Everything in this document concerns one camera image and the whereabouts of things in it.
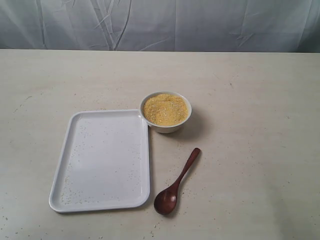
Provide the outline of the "dark brown wooden spoon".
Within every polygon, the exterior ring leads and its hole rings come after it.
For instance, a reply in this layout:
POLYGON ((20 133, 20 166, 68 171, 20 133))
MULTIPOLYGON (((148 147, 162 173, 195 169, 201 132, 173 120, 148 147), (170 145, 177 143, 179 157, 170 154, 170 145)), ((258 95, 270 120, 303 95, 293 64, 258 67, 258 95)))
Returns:
POLYGON ((158 214, 169 215, 171 212, 173 212, 178 202, 178 191, 181 181, 184 178, 187 171, 192 166, 192 164, 194 163, 194 161, 197 159, 200 152, 201 150, 198 147, 194 148, 178 178, 174 181, 172 185, 162 190, 155 197, 153 206, 158 214))

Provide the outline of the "yellow grain powder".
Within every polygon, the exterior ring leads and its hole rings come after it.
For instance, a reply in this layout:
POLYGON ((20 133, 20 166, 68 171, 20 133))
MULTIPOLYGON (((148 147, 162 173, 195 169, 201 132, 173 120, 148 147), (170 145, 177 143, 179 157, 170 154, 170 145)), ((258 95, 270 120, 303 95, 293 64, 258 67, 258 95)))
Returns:
POLYGON ((184 99, 180 96, 161 93, 148 98, 142 107, 144 117, 159 126, 174 126, 189 115, 184 99))

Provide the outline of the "white backdrop curtain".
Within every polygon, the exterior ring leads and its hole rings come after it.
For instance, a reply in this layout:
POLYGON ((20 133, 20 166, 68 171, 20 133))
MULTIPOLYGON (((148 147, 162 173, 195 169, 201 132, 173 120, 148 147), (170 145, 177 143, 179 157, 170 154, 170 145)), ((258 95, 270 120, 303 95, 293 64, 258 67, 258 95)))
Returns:
POLYGON ((3 49, 320 50, 317 0, 3 0, 3 49))

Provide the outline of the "white rectangular plastic tray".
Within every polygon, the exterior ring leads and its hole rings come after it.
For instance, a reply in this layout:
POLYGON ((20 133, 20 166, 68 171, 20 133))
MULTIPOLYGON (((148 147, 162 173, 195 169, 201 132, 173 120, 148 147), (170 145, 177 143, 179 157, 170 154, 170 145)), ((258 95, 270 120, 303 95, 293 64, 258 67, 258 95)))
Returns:
POLYGON ((150 189, 148 125, 139 110, 71 117, 48 199, 54 211, 136 208, 148 200, 150 189))

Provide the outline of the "white ceramic bowl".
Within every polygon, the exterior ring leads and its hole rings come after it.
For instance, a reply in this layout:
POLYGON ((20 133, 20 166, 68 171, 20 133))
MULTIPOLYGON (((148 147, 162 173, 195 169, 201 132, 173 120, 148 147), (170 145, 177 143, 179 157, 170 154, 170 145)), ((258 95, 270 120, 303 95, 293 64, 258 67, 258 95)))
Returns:
POLYGON ((153 130, 155 130, 156 132, 158 132, 158 133, 163 133, 163 134, 173 133, 173 132, 179 130, 179 129, 189 120, 189 118, 190 118, 191 115, 192 115, 192 107, 191 107, 190 102, 189 102, 184 96, 182 96, 181 94, 176 93, 176 92, 170 92, 170 91, 153 92, 153 93, 147 95, 147 96, 142 100, 142 102, 140 103, 139 110, 140 110, 141 117, 146 121, 146 123, 148 124, 148 126, 151 127, 153 130), (176 96, 182 97, 182 98, 184 99, 186 105, 187 105, 188 112, 189 112, 187 118, 186 118, 183 122, 181 122, 181 123, 179 123, 179 124, 177 124, 177 125, 171 125, 171 126, 161 126, 161 125, 156 125, 156 124, 153 124, 153 123, 149 122, 149 121, 145 118, 145 116, 144 116, 144 114, 143 114, 143 104, 146 102, 147 99, 149 99, 149 98, 151 98, 151 97, 154 97, 154 96, 156 96, 156 95, 158 95, 158 94, 171 94, 171 95, 176 95, 176 96))

